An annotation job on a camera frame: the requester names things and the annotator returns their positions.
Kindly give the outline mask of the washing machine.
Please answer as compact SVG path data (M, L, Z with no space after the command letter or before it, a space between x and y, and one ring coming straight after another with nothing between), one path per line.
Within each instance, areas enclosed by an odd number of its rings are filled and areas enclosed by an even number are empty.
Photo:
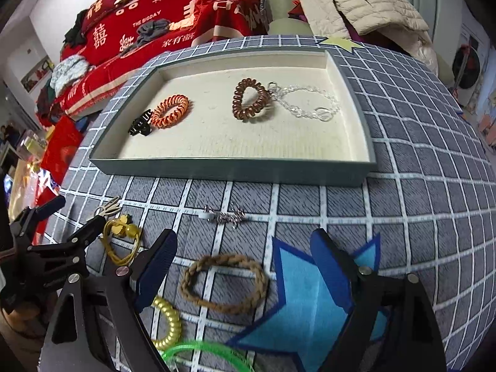
M467 107L477 91L477 83L489 57L490 39L483 26L475 19L463 20L459 45L451 69L455 77L457 101Z

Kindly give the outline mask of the black clothing on sofa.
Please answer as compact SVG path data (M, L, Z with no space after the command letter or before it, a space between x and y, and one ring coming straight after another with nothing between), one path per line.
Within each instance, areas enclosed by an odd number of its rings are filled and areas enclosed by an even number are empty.
M76 21L72 28L70 28L66 34L64 39L65 45L70 45L71 47L75 47L77 45L85 45L86 38L82 34L82 24L84 19L86 18L87 9L80 11L77 14Z

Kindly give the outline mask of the green jewelry tray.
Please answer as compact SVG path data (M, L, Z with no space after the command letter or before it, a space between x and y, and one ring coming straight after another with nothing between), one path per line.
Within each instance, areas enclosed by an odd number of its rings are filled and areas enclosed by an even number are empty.
M130 136L150 109L151 133ZM378 168L351 84L329 51L269 48L152 68L91 154L108 175L358 186Z

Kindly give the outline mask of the red gift bag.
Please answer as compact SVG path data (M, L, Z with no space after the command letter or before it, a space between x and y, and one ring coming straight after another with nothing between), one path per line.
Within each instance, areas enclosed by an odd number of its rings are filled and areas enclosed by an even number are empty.
M51 179L58 185L62 184L82 140L83 134L77 129L75 122L66 115L62 116L40 163L40 167L50 172Z

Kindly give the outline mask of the light patterned folded blanket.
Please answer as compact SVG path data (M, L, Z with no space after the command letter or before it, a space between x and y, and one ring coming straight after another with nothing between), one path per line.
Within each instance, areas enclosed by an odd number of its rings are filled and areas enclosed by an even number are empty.
M59 97L67 86L85 77L89 68L90 64L82 55L71 55L61 61L51 76L50 85L55 96Z

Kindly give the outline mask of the wall painting landscape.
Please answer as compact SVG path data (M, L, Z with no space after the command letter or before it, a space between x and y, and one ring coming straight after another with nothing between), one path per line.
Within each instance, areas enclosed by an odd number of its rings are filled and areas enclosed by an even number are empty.
M46 55L21 80L27 92L31 92L47 75L51 74L54 64Z

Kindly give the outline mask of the silver star hair clip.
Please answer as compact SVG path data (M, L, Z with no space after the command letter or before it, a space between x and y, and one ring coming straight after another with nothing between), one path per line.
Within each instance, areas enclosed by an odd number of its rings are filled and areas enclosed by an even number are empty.
M208 205L204 207L203 212L200 212L198 217L210 223L229 224L232 228L237 228L246 220L246 214L240 209L237 209L234 212L221 212L214 210Z

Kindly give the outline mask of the red covered sofa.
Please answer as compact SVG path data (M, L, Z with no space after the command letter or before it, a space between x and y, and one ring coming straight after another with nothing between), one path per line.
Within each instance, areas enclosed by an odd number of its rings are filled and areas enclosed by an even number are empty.
M45 126L86 115L151 58L212 41L265 34L261 0L96 0L72 14L60 62L37 99Z

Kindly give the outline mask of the red embroidered pillow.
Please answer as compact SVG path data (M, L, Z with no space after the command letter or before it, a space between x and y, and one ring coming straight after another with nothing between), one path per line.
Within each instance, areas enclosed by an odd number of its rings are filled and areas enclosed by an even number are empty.
M115 2L116 0L97 0L90 6L82 22L81 33L83 36L87 34L90 28L113 11Z

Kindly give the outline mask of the black hair claw clip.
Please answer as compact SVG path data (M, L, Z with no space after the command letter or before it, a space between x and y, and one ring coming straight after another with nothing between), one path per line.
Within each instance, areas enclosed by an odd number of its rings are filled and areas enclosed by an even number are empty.
M147 136L151 133L150 118L152 111L150 109L144 111L141 115L133 120L128 129L130 136L144 135Z

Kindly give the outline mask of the beige down jacket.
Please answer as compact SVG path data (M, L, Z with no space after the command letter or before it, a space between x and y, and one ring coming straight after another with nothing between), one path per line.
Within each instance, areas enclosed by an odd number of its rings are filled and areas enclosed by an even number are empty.
M350 39L349 23L364 36L378 31L438 73L429 25L408 0L299 0L313 34Z

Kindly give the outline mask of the grey clothing on sofa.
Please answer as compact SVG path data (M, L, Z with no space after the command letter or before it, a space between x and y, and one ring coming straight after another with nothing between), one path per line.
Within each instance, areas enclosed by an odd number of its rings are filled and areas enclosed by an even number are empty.
M136 38L130 45L121 49L121 53L125 54L135 49L138 49L154 39L160 38L169 32L170 21L167 19L150 20L142 25L136 31Z

